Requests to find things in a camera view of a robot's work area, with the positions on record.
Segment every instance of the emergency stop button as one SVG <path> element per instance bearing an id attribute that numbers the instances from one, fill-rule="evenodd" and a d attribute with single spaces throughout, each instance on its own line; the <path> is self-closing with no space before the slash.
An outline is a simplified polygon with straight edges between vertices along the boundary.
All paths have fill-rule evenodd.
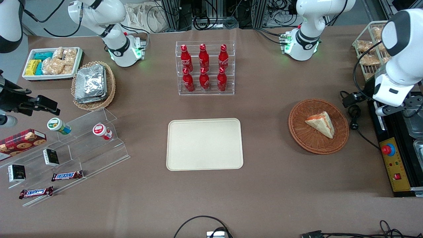
<path id="1" fill-rule="evenodd" d="M 382 153 L 387 156 L 393 156 L 395 154 L 395 147 L 393 144 L 388 143 L 382 146 Z"/>

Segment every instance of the cookie box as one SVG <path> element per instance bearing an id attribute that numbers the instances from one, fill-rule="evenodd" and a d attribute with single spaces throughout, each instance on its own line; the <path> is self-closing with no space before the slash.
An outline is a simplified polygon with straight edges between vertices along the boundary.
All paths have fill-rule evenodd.
<path id="1" fill-rule="evenodd" d="M 22 72 L 22 78 L 28 81 L 53 81 L 53 80 L 71 80 L 73 76 L 77 73 L 78 68 L 82 64 L 83 52 L 79 47 L 64 47 L 64 48 L 74 48 L 77 49 L 77 57 L 75 59 L 74 66 L 72 68 L 72 73 L 65 75 L 25 75 L 25 70 L 28 67 L 29 61 L 34 59 L 35 53 L 38 52 L 54 52 L 57 48 L 44 48 L 44 49 L 33 49 L 29 52 L 28 59 L 26 61 L 25 67 Z"/>
<path id="2" fill-rule="evenodd" d="M 0 141 L 0 161 L 47 142 L 46 134 L 34 129 L 24 130 Z"/>

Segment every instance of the bread slice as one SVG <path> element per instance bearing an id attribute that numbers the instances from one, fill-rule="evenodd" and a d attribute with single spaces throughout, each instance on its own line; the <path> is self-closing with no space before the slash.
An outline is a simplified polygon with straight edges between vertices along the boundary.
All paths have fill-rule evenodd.
<path id="1" fill-rule="evenodd" d="M 320 114 L 309 116 L 305 123 L 309 124 L 314 129 L 318 130 L 323 135 L 333 139 L 335 129 L 333 129 L 332 122 L 327 112 L 323 111 Z"/>

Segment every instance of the red cookie box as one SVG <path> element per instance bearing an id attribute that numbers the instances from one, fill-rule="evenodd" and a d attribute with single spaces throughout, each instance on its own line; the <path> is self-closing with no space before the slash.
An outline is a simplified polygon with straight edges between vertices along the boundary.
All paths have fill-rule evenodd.
<path id="1" fill-rule="evenodd" d="M 34 129 L 24 130 L 0 141 L 0 161 L 47 142 L 46 134 Z"/>

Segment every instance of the yellow control panel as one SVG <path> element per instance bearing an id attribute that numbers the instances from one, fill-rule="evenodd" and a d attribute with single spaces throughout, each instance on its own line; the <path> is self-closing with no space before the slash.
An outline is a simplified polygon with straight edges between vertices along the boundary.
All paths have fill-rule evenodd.
<path id="1" fill-rule="evenodd" d="M 379 143 L 382 150 L 383 160 L 394 192 L 410 191 L 410 183 L 402 164 L 398 146 L 394 138 Z"/>

